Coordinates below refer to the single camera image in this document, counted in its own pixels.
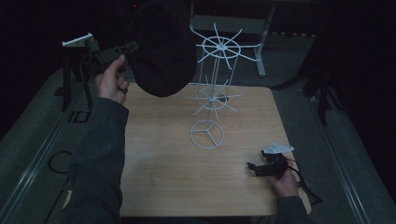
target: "person's right hand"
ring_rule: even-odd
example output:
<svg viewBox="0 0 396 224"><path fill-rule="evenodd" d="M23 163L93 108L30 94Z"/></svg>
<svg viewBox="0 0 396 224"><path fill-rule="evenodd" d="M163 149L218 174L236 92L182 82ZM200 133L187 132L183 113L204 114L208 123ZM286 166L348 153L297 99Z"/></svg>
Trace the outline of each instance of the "person's right hand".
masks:
<svg viewBox="0 0 396 224"><path fill-rule="evenodd" d="M288 166L292 167L293 162L288 161ZM279 197L298 196L296 177L287 169L280 179L274 176L267 176L266 179L274 186Z"/></svg>
<svg viewBox="0 0 396 224"><path fill-rule="evenodd" d="M120 90L128 90L129 82L123 74L118 74L118 70L124 63L125 56L121 55L103 74L96 77L98 97L107 98L120 104L124 103L126 92L123 93Z"/></svg>

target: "white wire rack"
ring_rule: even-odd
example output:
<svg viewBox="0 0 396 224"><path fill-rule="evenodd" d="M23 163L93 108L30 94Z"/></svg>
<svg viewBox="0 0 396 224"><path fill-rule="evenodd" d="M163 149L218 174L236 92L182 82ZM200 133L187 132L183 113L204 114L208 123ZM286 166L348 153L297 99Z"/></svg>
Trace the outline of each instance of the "white wire rack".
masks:
<svg viewBox="0 0 396 224"><path fill-rule="evenodd" d="M212 111L215 112L216 119L219 120L218 110L223 107L228 107L233 111L237 111L235 108L227 105L230 98L241 96L238 95L229 95L229 89L233 80L233 72L235 70L237 61L239 56L251 60L253 62L257 62L258 60L249 58L246 55L241 53L243 48L257 48L259 45L255 46L240 46L234 40L238 37L242 30L240 30L234 37L227 38L224 36L220 36L214 23L214 28L216 35L205 37L194 30L193 33L200 36L203 39L202 44L197 45L197 47L201 47L203 49L202 59L198 61L201 64L200 68L200 76L199 82L194 87L197 90L197 94L195 97L185 96L186 98L191 98L197 100L199 105L201 106L194 115L198 114L203 109L207 110L207 118L205 120L198 121L195 123L191 130L190 136L191 141L198 147L204 149L213 149L218 147L222 141L224 140L224 130L221 126L215 121L210 119L210 114ZM207 76L205 76L205 84L203 82L203 68L204 68L204 60L212 57L215 59L213 65L212 78L209 82ZM227 63L227 67L231 70L230 78L225 81L222 85L217 85L217 79L219 74L219 64L221 61L225 61ZM200 138L209 139L209 141L198 141L198 136Z"/></svg>

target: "sleeve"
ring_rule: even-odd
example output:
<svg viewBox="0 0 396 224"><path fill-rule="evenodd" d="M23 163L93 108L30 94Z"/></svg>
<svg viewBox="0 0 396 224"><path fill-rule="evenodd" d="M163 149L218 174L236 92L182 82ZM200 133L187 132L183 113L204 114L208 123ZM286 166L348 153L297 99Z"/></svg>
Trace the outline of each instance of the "sleeve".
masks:
<svg viewBox="0 0 396 224"><path fill-rule="evenodd" d="M278 203L276 224L313 224L305 211L303 200L292 196L280 198Z"/></svg>
<svg viewBox="0 0 396 224"><path fill-rule="evenodd" d="M128 114L117 102L95 100L88 132L73 151L68 223L120 223Z"/></svg>

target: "wooden table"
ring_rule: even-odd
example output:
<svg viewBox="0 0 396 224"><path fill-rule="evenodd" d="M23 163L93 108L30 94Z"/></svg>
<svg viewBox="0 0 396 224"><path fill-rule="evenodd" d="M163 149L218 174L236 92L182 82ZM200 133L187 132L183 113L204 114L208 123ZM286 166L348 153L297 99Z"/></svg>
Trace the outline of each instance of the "wooden table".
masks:
<svg viewBox="0 0 396 224"><path fill-rule="evenodd" d="M266 216L276 214L277 197L270 184L249 171L262 164L261 150L271 143L289 145L272 93L267 88L231 87L229 106L218 123L224 141L201 149L190 139L191 127L206 119L193 115L200 105L187 86L178 94L157 98L131 85L125 106L125 168L121 180L123 217ZM285 156L293 158L292 153ZM305 208L311 207L300 190Z"/></svg>

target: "black wire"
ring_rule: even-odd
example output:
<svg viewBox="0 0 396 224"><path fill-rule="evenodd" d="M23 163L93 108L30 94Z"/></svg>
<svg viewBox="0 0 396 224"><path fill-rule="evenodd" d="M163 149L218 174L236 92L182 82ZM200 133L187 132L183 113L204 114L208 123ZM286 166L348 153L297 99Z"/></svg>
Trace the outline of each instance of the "black wire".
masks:
<svg viewBox="0 0 396 224"><path fill-rule="evenodd" d="M93 102L92 102L92 96L91 96L90 87L88 86L89 77L85 78L84 70L82 69L82 63L84 62L84 58L89 58L89 57L91 58L91 54L85 54L79 60L79 73L81 75L81 81L82 81L82 86L83 86L84 91L85 91L85 95L87 96L88 109L89 109L90 114L91 114L92 108L93 108Z"/></svg>
<svg viewBox="0 0 396 224"><path fill-rule="evenodd" d="M300 169L299 163L298 163L297 161L295 161L295 160L291 160L291 159L287 159L287 160L289 160L289 161L294 161L294 162L296 163L297 168L299 169L299 171L296 170L296 169L294 169L294 168L291 167L291 166L289 166L289 168L290 168L291 170L293 170L293 171L300 177L300 184L301 184L301 187L303 188L303 190L305 191L306 195L308 195L309 197L311 197L311 199L314 200L314 201L311 203L311 205L313 205L313 204L315 204L315 203L323 203L323 200L321 200L321 199L318 197L318 195L316 195L314 192L312 192L312 190L305 184L305 181L304 181L303 175L302 175L302 173L301 173L301 169Z"/></svg>
<svg viewBox="0 0 396 224"><path fill-rule="evenodd" d="M54 155L52 155L52 156L49 158L49 161L48 161L47 165L49 166L49 169L50 169L53 173L56 173L56 174L69 174L68 171L58 171L58 170L55 170L55 169L52 167L52 160L53 160L56 156L58 156L58 155L60 155L60 154L63 154L63 153L69 154L70 156L72 155L72 153L69 152L69 151L60 151L60 152L58 152L58 153L55 153Z"/></svg>
<svg viewBox="0 0 396 224"><path fill-rule="evenodd" d="M53 160L56 156L61 155L61 154L63 154L63 153L69 154L70 156L72 155L72 153L69 152L69 151L60 151L60 152L57 152L57 153L55 153L54 155L52 155L52 156L49 158L49 161L48 161L48 163L47 163L49 169L50 169L53 173L55 173L55 174L65 175L65 174L68 174L68 173L69 173L68 171L58 171L58 170L55 170L55 169L52 167L52 160ZM61 190L59 191L58 196L56 197L55 201L53 202L53 204L52 204L52 206L51 206L51 208L50 208L50 210L49 210L49 212L47 213L46 219L44 220L44 224L47 224L47 223L49 222L50 216L52 215L52 212L53 212L53 210L54 210L56 204L59 202L59 199L60 199L61 196L63 195L63 193L64 193L64 186L69 182L69 179L70 179L70 176L68 175L67 178L66 178L66 180L64 181L64 183L63 183L62 186L61 186Z"/></svg>

